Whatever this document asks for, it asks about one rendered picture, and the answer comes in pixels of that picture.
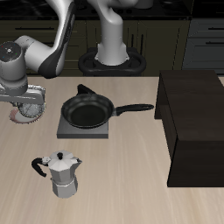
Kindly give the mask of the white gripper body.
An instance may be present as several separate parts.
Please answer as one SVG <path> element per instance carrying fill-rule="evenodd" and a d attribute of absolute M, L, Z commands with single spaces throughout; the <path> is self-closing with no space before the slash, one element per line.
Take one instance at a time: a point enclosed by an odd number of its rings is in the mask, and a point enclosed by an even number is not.
<path fill-rule="evenodd" d="M 41 86 L 29 85 L 22 95 L 9 95 L 0 84 L 0 102 L 43 104 L 46 90 Z"/>

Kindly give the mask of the pink rimmed plate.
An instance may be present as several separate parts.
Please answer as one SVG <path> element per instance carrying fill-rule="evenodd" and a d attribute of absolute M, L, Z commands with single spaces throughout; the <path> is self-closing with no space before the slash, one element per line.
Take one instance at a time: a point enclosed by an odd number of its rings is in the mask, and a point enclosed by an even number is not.
<path fill-rule="evenodd" d="M 10 112 L 10 120 L 13 121 L 14 123 L 18 123 L 18 124 L 29 124 L 29 123 L 34 123 L 39 119 L 38 117 L 26 117 L 23 116 L 17 108 L 14 108 L 11 112 Z"/>

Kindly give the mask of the dark grey stove plate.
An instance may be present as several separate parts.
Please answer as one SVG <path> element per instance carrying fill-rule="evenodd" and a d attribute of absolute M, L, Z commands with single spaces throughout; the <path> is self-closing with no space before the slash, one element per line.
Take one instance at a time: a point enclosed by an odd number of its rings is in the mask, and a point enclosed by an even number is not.
<path fill-rule="evenodd" d="M 79 129 L 70 125 L 63 115 L 60 116 L 57 138 L 70 139 L 108 139 L 109 123 L 93 129 Z"/>

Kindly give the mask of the black frying pan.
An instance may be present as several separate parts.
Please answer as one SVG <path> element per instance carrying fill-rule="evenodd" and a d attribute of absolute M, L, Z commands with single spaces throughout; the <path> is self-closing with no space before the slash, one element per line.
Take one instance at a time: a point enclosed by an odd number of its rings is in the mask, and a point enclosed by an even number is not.
<path fill-rule="evenodd" d="M 154 109 L 151 104 L 130 104 L 115 107 L 113 102 L 99 94 L 78 94 L 63 103 L 61 114 L 72 126 L 79 129 L 94 129 L 102 126 L 112 116 L 124 112 Z"/>

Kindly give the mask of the silver moka pot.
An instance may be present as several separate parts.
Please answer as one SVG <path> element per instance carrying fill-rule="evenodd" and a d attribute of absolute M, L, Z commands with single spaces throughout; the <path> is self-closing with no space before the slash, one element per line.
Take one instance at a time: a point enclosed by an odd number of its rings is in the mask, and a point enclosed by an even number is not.
<path fill-rule="evenodd" d="M 82 161 L 75 157 L 72 152 L 60 150 L 50 157 L 37 157 L 31 162 L 32 168 L 42 177 L 46 174 L 40 165 L 47 166 L 51 172 L 52 191 L 62 199 L 68 199 L 76 194 L 78 188 L 75 170 Z"/>

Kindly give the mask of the dark kitchen cupboards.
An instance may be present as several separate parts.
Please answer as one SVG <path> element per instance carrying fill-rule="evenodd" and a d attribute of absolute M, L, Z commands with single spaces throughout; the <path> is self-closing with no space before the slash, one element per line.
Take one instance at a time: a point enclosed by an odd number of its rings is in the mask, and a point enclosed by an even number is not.
<path fill-rule="evenodd" d="M 190 1 L 198 0 L 154 0 L 147 10 L 114 9 L 123 19 L 124 44 L 146 60 L 143 76 L 182 69 L 191 20 L 212 18 L 209 9 L 190 10 L 186 5 Z M 216 5 L 223 12 L 216 18 L 224 18 L 224 0 Z M 0 43 L 27 35 L 52 46 L 58 24 L 46 0 L 0 0 Z"/>

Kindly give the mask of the dark wooden cabinet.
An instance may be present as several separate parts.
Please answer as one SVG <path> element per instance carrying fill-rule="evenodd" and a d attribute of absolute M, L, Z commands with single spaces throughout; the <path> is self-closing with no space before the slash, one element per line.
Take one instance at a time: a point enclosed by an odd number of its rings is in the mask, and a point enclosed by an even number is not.
<path fill-rule="evenodd" d="M 171 159 L 169 187 L 224 187 L 224 86 L 213 70 L 162 70 L 156 119 Z"/>

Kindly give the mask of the grey drawer unit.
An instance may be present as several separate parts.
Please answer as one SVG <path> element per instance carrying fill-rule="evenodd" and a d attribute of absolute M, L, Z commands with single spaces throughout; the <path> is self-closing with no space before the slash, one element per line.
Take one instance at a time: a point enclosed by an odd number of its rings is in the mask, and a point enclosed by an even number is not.
<path fill-rule="evenodd" d="M 183 70 L 214 70 L 224 76 L 224 18 L 191 20 Z"/>

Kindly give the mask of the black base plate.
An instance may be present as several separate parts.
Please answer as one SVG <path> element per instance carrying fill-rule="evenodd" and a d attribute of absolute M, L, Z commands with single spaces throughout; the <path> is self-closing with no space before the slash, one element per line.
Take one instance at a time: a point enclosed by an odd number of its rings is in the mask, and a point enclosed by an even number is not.
<path fill-rule="evenodd" d="M 86 77 L 138 77 L 146 68 L 145 58 L 134 47 L 127 48 L 129 60 L 118 66 L 106 66 L 95 59 L 96 47 L 90 47 L 79 59 L 78 67 Z"/>

